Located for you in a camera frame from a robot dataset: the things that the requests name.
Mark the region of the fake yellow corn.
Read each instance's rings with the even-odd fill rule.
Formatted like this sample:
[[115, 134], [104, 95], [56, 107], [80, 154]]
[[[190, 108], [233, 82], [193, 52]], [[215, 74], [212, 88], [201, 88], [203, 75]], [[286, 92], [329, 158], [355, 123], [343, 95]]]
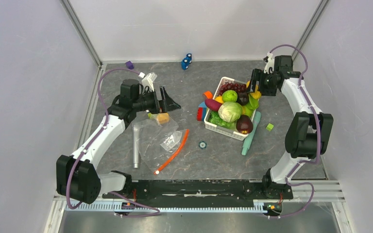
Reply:
[[260, 91], [255, 91], [255, 92], [250, 92], [250, 86], [251, 86], [251, 81], [247, 81], [246, 83], [246, 93], [248, 96], [252, 97], [255, 100], [258, 100], [261, 98], [261, 93]]

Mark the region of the small dark purple fruit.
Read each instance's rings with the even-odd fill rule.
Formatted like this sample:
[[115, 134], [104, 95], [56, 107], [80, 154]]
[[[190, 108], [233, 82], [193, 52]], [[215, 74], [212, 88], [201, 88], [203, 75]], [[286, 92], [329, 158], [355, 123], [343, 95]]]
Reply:
[[249, 102], [249, 95], [247, 93], [238, 93], [237, 94], [237, 103], [244, 106]]

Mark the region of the small green fake fruit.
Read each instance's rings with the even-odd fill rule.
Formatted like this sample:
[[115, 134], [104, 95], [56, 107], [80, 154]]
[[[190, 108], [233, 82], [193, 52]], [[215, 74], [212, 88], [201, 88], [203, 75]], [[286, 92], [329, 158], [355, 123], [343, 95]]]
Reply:
[[238, 94], [234, 90], [227, 90], [222, 94], [221, 98], [223, 102], [236, 102]]

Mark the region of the clear zip top bag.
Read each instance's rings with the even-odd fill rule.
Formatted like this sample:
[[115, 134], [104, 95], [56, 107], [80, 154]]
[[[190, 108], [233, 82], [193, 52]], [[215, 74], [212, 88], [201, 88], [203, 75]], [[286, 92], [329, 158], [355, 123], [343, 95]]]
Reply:
[[168, 123], [160, 125], [156, 115], [135, 123], [140, 129], [140, 159], [154, 175], [160, 174], [175, 159], [189, 136], [189, 130], [180, 130], [171, 117]]

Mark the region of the purple fake sweet potato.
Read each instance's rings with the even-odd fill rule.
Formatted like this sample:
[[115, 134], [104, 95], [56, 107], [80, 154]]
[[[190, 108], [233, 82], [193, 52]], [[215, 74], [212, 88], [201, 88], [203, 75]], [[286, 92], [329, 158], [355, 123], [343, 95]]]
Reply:
[[214, 100], [214, 99], [206, 99], [204, 101], [205, 105], [207, 106], [208, 109], [211, 111], [217, 112], [220, 107], [222, 106], [222, 103]]

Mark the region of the fake green cabbage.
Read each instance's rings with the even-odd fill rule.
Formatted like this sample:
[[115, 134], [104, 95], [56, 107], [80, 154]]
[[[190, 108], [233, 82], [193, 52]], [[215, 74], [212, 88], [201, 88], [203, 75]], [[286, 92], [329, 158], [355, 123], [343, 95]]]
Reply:
[[235, 122], [242, 115], [242, 107], [237, 102], [225, 102], [218, 109], [218, 114], [225, 122]]

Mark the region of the dark maroon fake fruit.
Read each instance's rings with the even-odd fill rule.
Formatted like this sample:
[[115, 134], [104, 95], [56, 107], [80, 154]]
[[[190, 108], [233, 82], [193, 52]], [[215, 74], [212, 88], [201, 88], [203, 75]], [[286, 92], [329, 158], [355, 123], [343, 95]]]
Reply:
[[236, 130], [242, 134], [249, 134], [253, 131], [254, 125], [247, 115], [241, 115], [236, 122]]

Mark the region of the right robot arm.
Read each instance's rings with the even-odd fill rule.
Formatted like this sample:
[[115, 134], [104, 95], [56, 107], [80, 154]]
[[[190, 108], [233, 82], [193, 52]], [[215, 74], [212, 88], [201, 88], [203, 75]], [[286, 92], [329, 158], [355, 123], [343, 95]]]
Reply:
[[285, 137], [285, 153], [262, 179], [262, 194], [274, 198], [290, 189], [291, 178], [304, 164], [319, 162], [326, 152], [334, 119], [314, 103], [303, 73], [293, 70], [291, 56], [273, 56], [269, 52], [264, 61], [264, 69], [252, 71], [247, 90], [260, 92], [262, 96], [275, 96], [280, 91], [294, 114]]

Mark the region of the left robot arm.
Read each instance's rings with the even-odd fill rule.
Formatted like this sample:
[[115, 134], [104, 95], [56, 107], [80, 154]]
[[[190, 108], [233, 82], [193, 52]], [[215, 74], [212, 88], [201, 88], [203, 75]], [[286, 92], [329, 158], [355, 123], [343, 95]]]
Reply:
[[72, 155], [61, 155], [56, 161], [57, 193], [67, 198], [67, 205], [76, 209], [80, 204], [92, 204], [99, 195], [115, 191], [127, 198], [133, 192], [129, 174], [111, 171], [98, 174], [97, 166], [106, 151], [136, 118], [138, 112], [152, 114], [178, 110], [165, 87], [158, 91], [145, 89], [135, 79], [126, 79], [120, 86], [120, 94], [106, 113], [93, 134]]

